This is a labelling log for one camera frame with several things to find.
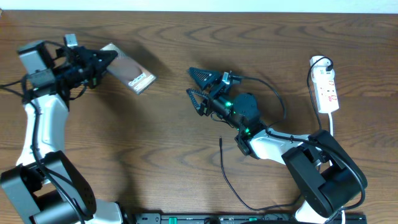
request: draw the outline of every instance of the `white cable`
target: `white cable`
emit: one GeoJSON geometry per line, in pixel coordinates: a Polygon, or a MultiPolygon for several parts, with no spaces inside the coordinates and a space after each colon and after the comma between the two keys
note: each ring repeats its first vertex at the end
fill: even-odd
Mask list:
{"type": "MultiPolygon", "coordinates": [[[[331,117],[331,113],[328,113],[329,115],[329,132],[330,135],[333,136],[333,118],[331,117]]],[[[346,224],[346,214],[343,211],[341,211],[341,224],[346,224]]]]}

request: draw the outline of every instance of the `white wall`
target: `white wall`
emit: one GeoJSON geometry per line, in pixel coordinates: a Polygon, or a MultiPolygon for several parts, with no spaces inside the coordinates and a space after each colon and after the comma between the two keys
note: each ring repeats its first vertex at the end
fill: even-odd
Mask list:
{"type": "Polygon", "coordinates": [[[398,14],[398,0],[1,0],[8,9],[398,14]]]}

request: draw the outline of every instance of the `brown tabletop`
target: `brown tabletop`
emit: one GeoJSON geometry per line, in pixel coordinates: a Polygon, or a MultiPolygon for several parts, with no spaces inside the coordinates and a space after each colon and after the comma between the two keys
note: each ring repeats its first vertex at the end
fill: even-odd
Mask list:
{"type": "MultiPolygon", "coordinates": [[[[268,81],[288,109],[287,120],[274,128],[310,134],[318,126],[305,82],[308,61],[327,55],[335,63],[340,102],[333,113],[335,138],[369,182],[366,201],[354,212],[365,213],[369,223],[398,222],[397,16],[5,11],[0,83],[25,74],[18,47],[38,39],[61,42],[69,33],[89,49],[113,42],[158,76],[137,96],[108,75],[71,102],[66,155],[96,198],[118,200],[133,212],[249,213],[221,175],[222,136],[226,173],[246,203],[291,202],[299,190],[285,166],[244,157],[233,140],[236,130],[196,114],[185,93],[196,86],[186,70],[232,70],[268,81]]],[[[256,95],[265,122],[281,117],[277,98],[260,83],[247,81],[236,89],[256,95]]],[[[21,99],[5,91],[0,105],[4,171],[22,151],[26,115],[21,99]]],[[[327,115],[320,116],[328,129],[327,115]]],[[[21,221],[3,191],[0,208],[0,223],[21,221]]]]}

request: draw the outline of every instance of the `power strip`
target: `power strip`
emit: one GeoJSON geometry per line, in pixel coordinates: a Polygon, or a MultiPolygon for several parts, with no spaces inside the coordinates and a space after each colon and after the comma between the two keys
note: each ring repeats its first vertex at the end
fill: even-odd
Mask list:
{"type": "MultiPolygon", "coordinates": [[[[310,60],[310,65],[314,64],[323,56],[314,56],[310,60]]],[[[338,106],[337,91],[335,86],[335,70],[327,71],[326,68],[331,61],[324,58],[317,62],[311,71],[311,79],[317,99],[319,113],[331,113],[336,111],[338,106]]]]}

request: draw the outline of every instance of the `white power strip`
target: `white power strip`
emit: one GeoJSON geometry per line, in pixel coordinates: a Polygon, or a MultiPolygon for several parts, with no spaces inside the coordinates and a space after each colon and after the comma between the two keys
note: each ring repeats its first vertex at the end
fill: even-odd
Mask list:
{"type": "MultiPolygon", "coordinates": [[[[323,56],[314,56],[310,60],[310,65],[322,58],[323,56]]],[[[335,86],[335,71],[327,71],[326,68],[331,61],[324,58],[316,63],[311,71],[311,79],[313,82],[315,97],[317,98],[317,106],[319,113],[331,113],[336,111],[338,106],[337,92],[335,86]]]]}

